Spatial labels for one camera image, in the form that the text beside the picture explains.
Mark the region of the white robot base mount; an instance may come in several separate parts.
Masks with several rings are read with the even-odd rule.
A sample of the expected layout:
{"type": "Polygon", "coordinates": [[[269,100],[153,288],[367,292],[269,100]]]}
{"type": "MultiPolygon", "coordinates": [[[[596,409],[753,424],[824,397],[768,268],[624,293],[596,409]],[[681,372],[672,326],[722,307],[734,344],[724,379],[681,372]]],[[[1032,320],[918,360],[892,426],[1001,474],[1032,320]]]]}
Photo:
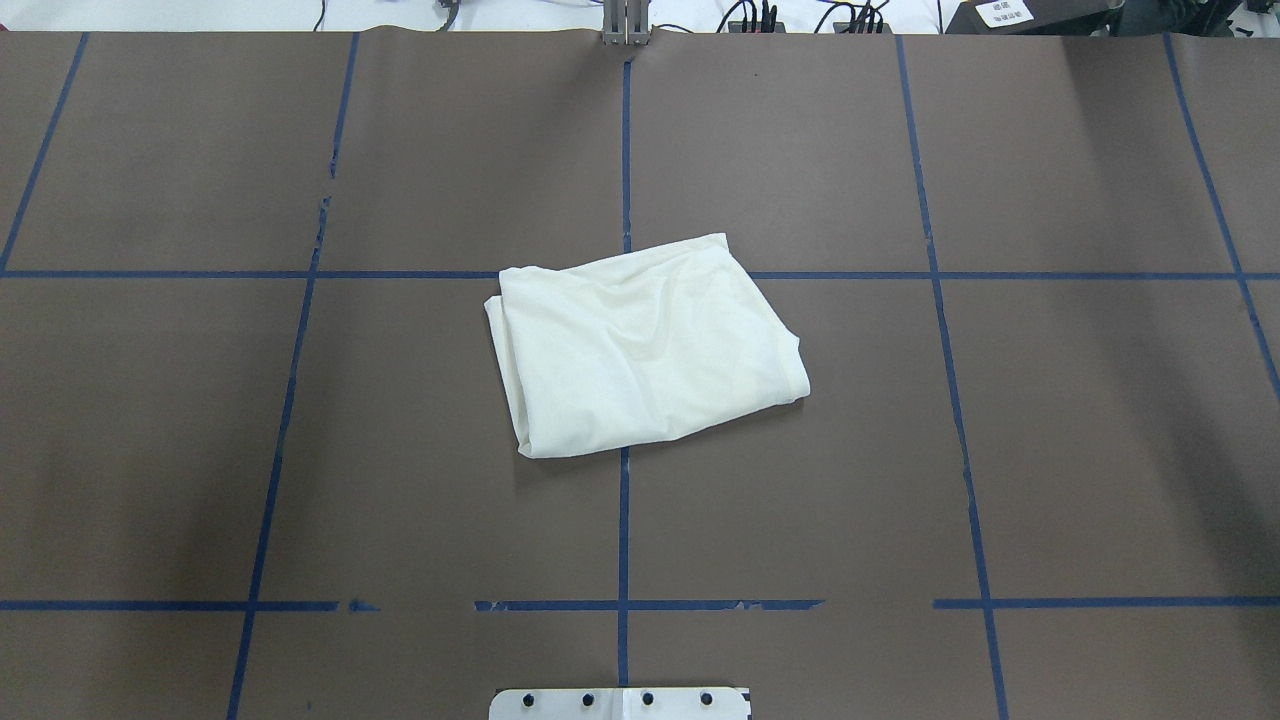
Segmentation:
{"type": "Polygon", "coordinates": [[[489,719],[751,719],[737,687],[539,688],[498,692],[489,719]]]}

